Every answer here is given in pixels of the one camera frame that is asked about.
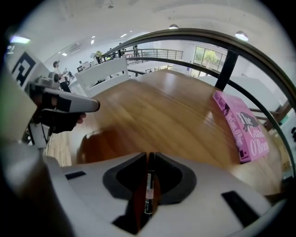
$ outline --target pink book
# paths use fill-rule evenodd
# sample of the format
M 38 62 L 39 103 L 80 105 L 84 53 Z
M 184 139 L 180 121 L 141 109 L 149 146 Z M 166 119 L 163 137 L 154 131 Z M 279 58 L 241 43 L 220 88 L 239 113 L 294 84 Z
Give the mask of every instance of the pink book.
M 222 91 L 215 91 L 213 97 L 230 126 L 240 162 L 254 161 L 267 154 L 269 148 L 259 121 L 244 101 Z

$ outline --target black cable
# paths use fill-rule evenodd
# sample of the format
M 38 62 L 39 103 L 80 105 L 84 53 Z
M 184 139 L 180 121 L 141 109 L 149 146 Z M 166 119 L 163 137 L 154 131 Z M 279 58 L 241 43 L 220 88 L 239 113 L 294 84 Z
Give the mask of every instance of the black cable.
M 47 135 L 47 138 L 45 137 L 45 132 L 44 132 L 44 129 L 43 129 L 43 124 L 41 123 L 41 129 L 42 129 L 42 133 L 43 133 L 43 136 L 44 136 L 44 139 L 46 141 L 46 144 L 48 143 L 49 141 L 49 132 L 48 132 L 48 135 Z

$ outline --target white ceiling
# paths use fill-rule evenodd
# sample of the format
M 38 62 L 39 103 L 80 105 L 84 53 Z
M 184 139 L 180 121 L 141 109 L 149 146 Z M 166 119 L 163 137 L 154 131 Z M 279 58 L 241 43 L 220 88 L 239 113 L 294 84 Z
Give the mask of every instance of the white ceiling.
M 234 35 L 243 30 L 249 43 L 273 60 L 295 62 L 294 51 L 273 16 L 255 0 L 50 0 L 24 22 L 19 35 L 45 62 L 76 42 L 125 41 L 140 32 L 179 27 L 203 28 Z

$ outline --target wooden table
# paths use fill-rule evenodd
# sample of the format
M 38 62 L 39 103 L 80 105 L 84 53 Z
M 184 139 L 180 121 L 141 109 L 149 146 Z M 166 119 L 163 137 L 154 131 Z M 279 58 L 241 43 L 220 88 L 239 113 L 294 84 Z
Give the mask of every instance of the wooden table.
M 74 162 L 161 151 L 222 167 L 263 195 L 278 193 L 281 156 L 268 132 L 262 127 L 269 154 L 241 165 L 214 91 L 196 78 L 160 70 L 100 93 L 95 97 L 100 110 L 88 114 L 69 135 Z

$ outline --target black rectangular slot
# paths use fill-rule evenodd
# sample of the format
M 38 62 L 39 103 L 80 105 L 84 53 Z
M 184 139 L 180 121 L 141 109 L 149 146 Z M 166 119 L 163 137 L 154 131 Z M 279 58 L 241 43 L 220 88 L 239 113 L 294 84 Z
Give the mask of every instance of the black rectangular slot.
M 222 193 L 221 195 L 244 227 L 259 218 L 257 213 L 235 191 Z
M 83 171 L 77 171 L 74 173 L 66 174 L 65 176 L 66 176 L 67 180 L 71 180 L 71 179 L 75 179 L 75 178 L 78 178 L 83 175 L 86 175 L 86 173 Z

